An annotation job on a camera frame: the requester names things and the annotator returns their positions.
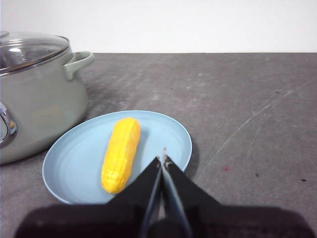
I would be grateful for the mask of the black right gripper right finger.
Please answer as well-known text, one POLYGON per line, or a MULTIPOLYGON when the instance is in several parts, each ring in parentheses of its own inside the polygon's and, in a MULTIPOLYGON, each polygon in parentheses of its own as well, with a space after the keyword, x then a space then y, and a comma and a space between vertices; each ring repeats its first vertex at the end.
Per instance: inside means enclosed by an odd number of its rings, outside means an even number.
POLYGON ((278 207, 223 205, 194 184, 165 155, 164 192, 169 215, 189 238, 308 238, 298 213, 278 207))

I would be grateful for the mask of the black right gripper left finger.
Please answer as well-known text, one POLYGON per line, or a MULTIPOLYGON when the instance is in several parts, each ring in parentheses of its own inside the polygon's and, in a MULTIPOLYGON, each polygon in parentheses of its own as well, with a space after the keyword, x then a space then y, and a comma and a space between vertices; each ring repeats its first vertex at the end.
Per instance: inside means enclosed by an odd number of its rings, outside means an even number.
POLYGON ((147 230, 160 187, 155 157, 143 172, 107 203, 53 205, 31 211, 16 238, 139 238, 147 230))

